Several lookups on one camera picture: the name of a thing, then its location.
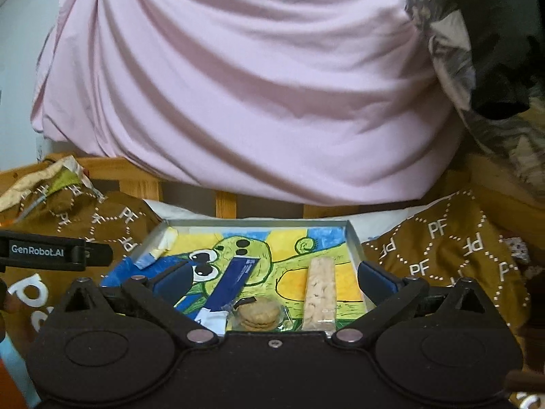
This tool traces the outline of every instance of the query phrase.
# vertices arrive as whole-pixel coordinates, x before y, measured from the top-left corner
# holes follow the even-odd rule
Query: screw
[[[337,339],[344,341],[345,343],[356,343],[363,338],[363,334],[358,329],[341,329],[337,332]]]
[[[282,345],[283,345],[283,343],[280,340],[270,340],[269,341],[269,346],[272,347],[273,349],[278,349]]]
[[[193,329],[187,333],[187,340],[201,345],[214,339],[214,333],[208,329]]]

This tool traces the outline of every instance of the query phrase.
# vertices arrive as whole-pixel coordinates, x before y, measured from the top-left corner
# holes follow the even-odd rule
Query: wooden slat
[[[74,155],[70,152],[58,152],[54,154],[47,154],[44,158],[44,161],[59,161],[61,158],[68,157],[69,155]]]
[[[216,191],[216,217],[236,218],[236,194]]]
[[[119,191],[136,198],[163,201],[160,181],[119,180]]]
[[[471,182],[500,194],[516,198],[530,206],[543,209],[545,205],[538,202],[532,194],[519,183],[504,167],[494,163],[484,155],[470,154],[466,159],[467,168],[471,174]]]
[[[327,218],[337,217],[342,215],[357,214],[360,210],[359,206],[311,206],[306,204],[303,206],[303,218]]]
[[[89,178],[93,180],[134,180],[134,181],[158,181],[145,170],[133,165],[122,157],[103,158],[85,157],[78,158],[78,163],[89,170]]]

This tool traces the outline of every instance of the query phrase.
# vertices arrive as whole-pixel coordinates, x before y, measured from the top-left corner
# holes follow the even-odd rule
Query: white snack pieces
[[[335,332],[337,290],[335,262],[331,257],[316,257],[310,261],[305,307],[301,330]]]

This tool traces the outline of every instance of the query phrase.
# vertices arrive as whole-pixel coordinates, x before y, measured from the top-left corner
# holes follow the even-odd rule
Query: wooden bed frame
[[[70,154],[48,155],[44,162],[0,172],[0,195],[21,177],[50,166],[52,162]],[[79,164],[89,171],[91,180],[118,181],[119,190],[137,198],[162,201],[164,180],[149,174],[122,157],[84,157],[76,158]],[[358,206],[320,207],[303,206],[302,218],[323,218],[339,215],[357,214]],[[216,191],[216,217],[236,218],[236,194]]]
[[[0,172],[0,195],[6,192],[21,177],[43,170],[67,155],[70,154],[48,155],[42,163]],[[162,183],[164,180],[136,167],[127,159],[122,157],[84,157],[76,159],[82,167],[89,171],[91,180],[118,181],[119,190],[125,194],[157,201],[163,199]],[[512,178],[504,169],[495,165],[485,156],[469,154],[465,161],[465,168],[471,174],[473,183],[499,191],[531,206],[543,208],[542,203],[537,203],[527,191],[512,181]],[[236,194],[216,191],[216,217],[237,218],[236,199]],[[391,206],[390,209],[404,207],[400,205]],[[324,218],[352,215],[359,212],[361,212],[359,206],[321,207],[306,204],[303,205],[302,218]]]

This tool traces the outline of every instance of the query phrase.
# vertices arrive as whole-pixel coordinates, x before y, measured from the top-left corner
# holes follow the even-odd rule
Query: brown bag
[[[9,292],[25,303],[22,312],[5,315],[7,334],[24,357],[40,325],[72,281],[88,276],[99,283],[116,262],[131,254],[160,219],[143,200],[121,192],[104,196],[84,176],[64,166],[31,189],[19,189],[8,197],[19,201],[0,212],[0,223],[8,223],[7,229],[107,243],[114,254],[110,267],[91,267],[85,272],[6,268],[2,279]]]
[[[476,278],[515,335],[528,319],[530,297],[519,267],[469,185],[362,246],[369,260],[397,277],[418,275],[432,286]],[[518,407],[525,400],[513,394],[511,401]]]

